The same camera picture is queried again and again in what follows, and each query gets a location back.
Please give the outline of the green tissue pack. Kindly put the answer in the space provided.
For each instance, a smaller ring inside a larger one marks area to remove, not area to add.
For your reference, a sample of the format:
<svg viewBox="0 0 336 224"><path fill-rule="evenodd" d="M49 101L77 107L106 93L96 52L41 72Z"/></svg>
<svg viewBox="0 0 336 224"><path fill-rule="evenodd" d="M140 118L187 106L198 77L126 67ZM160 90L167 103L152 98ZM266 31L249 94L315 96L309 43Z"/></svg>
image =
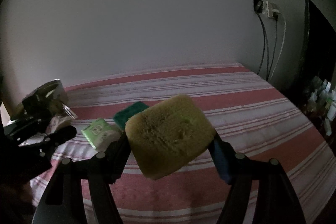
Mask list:
<svg viewBox="0 0 336 224"><path fill-rule="evenodd" d="M102 118L91 122L81 132L96 151L104 151L110 143L118 141L122 134L118 126L111 125Z"/></svg>

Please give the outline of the yellow green scrub sponge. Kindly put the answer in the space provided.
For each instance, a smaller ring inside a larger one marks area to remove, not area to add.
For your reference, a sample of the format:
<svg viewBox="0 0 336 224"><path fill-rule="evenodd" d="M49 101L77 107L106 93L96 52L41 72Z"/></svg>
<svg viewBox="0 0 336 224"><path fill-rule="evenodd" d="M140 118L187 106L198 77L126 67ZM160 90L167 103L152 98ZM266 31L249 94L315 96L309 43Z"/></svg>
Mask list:
<svg viewBox="0 0 336 224"><path fill-rule="evenodd" d="M125 129L127 121L134 116L135 114L138 114L142 112L143 110L148 109L149 106L144 104L143 102L136 102L132 105L129 105L125 109L117 112L113 116L113 120L116 125L123 131Z"/></svg>

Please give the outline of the large yellow sponge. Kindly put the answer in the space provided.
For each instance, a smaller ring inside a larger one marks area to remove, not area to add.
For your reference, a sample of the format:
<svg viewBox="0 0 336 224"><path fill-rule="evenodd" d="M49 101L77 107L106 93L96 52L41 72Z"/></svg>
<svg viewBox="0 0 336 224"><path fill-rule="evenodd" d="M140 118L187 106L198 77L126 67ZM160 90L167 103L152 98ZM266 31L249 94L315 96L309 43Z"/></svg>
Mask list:
<svg viewBox="0 0 336 224"><path fill-rule="evenodd" d="M190 96L179 94L132 116L125 133L142 174L158 180L201 155L216 130Z"/></svg>

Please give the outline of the pink candy bag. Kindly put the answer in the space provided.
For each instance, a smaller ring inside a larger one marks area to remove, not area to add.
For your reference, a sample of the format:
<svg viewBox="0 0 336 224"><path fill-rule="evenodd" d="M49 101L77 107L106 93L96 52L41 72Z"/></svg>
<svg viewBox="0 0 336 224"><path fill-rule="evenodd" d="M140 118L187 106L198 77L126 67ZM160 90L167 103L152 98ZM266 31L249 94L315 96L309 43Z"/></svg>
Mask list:
<svg viewBox="0 0 336 224"><path fill-rule="evenodd" d="M77 119L78 116L67 106L63 105L60 113L57 113L50 121L47 129L46 135L55 133L57 130L70 126L72 121Z"/></svg>

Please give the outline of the round metal tin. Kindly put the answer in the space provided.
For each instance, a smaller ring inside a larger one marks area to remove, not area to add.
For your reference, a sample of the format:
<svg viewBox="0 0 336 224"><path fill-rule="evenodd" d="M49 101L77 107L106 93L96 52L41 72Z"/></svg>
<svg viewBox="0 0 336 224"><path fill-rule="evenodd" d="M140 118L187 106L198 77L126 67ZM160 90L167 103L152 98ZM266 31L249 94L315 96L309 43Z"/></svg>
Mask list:
<svg viewBox="0 0 336 224"><path fill-rule="evenodd" d="M11 123L36 119L49 124L51 119L62 112L68 103L68 96L59 79L52 80L33 90L17 105L11 116Z"/></svg>

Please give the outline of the bottles on side shelf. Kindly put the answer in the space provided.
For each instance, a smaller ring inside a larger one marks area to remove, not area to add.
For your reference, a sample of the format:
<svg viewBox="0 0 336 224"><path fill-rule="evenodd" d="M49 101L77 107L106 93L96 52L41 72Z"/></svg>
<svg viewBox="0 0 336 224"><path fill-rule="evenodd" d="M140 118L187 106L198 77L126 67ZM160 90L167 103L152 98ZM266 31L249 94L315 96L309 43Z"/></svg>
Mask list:
<svg viewBox="0 0 336 224"><path fill-rule="evenodd" d="M315 127L331 136L335 123L335 90L331 89L331 82L314 77L308 109Z"/></svg>

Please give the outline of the wall power socket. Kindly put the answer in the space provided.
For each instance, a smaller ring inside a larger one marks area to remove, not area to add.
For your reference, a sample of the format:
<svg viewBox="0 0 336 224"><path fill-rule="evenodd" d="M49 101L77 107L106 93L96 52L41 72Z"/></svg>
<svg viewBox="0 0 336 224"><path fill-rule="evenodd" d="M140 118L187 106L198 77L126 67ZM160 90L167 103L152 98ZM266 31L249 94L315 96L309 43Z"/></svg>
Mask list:
<svg viewBox="0 0 336 224"><path fill-rule="evenodd" d="M270 1L253 0L253 8L256 14L263 14L269 19L276 19L281 14L278 5Z"/></svg>

